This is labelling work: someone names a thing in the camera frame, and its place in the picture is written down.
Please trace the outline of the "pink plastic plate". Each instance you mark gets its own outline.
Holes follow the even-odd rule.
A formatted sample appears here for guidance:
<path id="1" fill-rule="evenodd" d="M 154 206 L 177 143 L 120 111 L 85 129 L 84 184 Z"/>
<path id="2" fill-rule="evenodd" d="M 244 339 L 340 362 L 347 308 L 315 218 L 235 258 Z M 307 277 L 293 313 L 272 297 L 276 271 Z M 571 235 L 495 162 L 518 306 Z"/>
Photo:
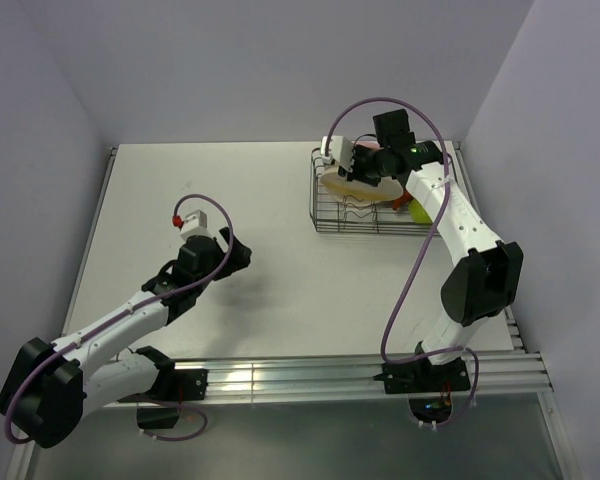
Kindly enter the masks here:
<path id="1" fill-rule="evenodd" d="M 367 141 L 356 143 L 355 144 L 355 148 L 367 148 L 367 149 L 370 149 L 370 150 L 380 150 L 380 149 L 382 149 L 382 147 L 379 146 L 376 142 L 367 142 Z"/>

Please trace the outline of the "yellow and cream floral plate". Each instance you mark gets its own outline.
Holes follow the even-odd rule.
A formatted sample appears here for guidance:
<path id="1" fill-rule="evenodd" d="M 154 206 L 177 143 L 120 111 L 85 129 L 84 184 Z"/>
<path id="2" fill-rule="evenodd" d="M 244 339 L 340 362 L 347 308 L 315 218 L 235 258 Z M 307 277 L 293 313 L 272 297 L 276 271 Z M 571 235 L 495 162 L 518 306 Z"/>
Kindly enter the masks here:
<path id="1" fill-rule="evenodd" d="M 336 201 L 366 205 L 378 202 L 390 202 L 404 193 L 401 184 L 391 178 L 382 178 L 377 186 L 358 180 L 347 181 L 338 175 L 336 167 L 328 167 L 320 176 L 319 183 Z"/>

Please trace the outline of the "orange and black cup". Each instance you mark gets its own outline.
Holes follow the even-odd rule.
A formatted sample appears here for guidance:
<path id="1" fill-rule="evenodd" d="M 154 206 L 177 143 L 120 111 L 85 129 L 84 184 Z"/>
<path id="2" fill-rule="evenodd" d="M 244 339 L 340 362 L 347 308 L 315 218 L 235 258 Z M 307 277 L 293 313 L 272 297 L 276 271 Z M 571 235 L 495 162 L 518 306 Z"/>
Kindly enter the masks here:
<path id="1" fill-rule="evenodd" d="M 412 200 L 413 200 L 413 196 L 410 193 L 408 193 L 407 191 L 404 191 L 400 197 L 398 197 L 392 201 L 392 210 L 399 211 L 402 208 L 408 206 Z"/>

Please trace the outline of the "black wire dish rack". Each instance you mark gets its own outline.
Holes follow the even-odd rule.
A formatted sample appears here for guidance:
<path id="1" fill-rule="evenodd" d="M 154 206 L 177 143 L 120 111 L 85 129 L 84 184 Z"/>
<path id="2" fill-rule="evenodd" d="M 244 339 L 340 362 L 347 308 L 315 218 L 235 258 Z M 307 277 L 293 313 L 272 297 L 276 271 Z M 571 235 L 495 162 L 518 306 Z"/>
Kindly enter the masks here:
<path id="1" fill-rule="evenodd" d="M 425 236 L 430 224 L 416 221 L 408 205 L 393 209 L 393 202 L 334 197 L 321 182 L 324 165 L 320 149 L 311 151 L 309 216 L 317 232 L 323 234 L 378 234 Z"/>

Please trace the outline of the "white and green square bowl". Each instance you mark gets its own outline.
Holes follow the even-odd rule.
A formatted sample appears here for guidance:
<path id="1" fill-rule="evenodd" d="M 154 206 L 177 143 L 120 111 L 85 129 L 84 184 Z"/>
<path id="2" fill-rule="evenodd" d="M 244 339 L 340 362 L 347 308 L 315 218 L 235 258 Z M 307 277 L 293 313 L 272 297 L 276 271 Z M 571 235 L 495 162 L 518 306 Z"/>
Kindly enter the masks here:
<path id="1" fill-rule="evenodd" d="M 431 225 L 433 223 L 429 214 L 416 199 L 412 199 L 408 204 L 408 211 L 415 224 Z"/>

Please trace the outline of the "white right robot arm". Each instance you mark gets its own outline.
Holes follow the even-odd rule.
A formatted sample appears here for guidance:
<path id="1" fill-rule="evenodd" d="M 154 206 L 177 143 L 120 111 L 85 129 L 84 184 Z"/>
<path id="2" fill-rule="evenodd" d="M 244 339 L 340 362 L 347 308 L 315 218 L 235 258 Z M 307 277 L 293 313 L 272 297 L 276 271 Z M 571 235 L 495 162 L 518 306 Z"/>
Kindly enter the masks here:
<path id="1" fill-rule="evenodd" d="M 441 316 L 418 343 L 412 368 L 415 383 L 432 390 L 478 329 L 515 300 L 523 252 L 486 225 L 453 178 L 445 146 L 417 141 L 406 110 L 376 115 L 373 123 L 379 146 L 354 148 L 351 178 L 373 186 L 385 178 L 402 181 L 451 256 Z"/>

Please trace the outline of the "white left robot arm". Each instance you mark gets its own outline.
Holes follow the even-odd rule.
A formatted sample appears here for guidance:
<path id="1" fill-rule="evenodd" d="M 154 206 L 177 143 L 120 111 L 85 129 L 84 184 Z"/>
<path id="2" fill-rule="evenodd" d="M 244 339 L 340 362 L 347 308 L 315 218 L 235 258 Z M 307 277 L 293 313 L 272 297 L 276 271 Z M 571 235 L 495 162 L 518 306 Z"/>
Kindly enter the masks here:
<path id="1" fill-rule="evenodd" d="M 116 310 L 71 335 L 21 346 L 0 391 L 5 437 L 13 444 L 50 448 L 93 411 L 119 400 L 156 402 L 173 412 L 204 398 L 208 372 L 177 372 L 154 347 L 117 354 L 192 309 L 208 284 L 247 268 L 252 251 L 229 227 L 213 236 L 191 235 L 175 259 Z"/>

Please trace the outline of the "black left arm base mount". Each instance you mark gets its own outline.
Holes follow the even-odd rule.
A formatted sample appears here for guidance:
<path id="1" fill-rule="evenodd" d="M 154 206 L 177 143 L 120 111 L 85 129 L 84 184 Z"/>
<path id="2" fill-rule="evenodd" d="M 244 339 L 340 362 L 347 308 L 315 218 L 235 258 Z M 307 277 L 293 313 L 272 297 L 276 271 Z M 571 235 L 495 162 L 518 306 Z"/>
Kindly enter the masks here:
<path id="1" fill-rule="evenodd" d="M 160 437 L 160 431 L 173 429 L 185 412 L 193 412 L 201 421 L 195 432 L 195 436 L 199 436 L 208 426 L 208 417 L 197 407 L 189 408 L 186 404 L 205 399 L 208 374 L 209 371 L 204 368 L 175 369 L 163 379 L 159 379 L 157 387 L 152 387 L 145 393 L 132 394 L 124 401 L 159 406 L 137 408 L 136 423 L 144 432 L 155 433 Z"/>

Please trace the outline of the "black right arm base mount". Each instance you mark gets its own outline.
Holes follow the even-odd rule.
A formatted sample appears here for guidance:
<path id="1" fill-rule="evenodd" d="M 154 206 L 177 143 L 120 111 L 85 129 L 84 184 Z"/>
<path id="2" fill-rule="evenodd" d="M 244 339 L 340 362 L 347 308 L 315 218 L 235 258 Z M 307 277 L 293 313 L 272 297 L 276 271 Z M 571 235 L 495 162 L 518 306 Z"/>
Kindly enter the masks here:
<path id="1" fill-rule="evenodd" d="M 449 420 L 452 394 L 471 389 L 466 364 L 461 358 L 444 365 L 433 365 L 428 359 L 401 365 L 385 363 L 373 380 L 383 384 L 387 395 L 428 394 L 428 397 L 409 401 L 413 416 L 428 424 Z"/>

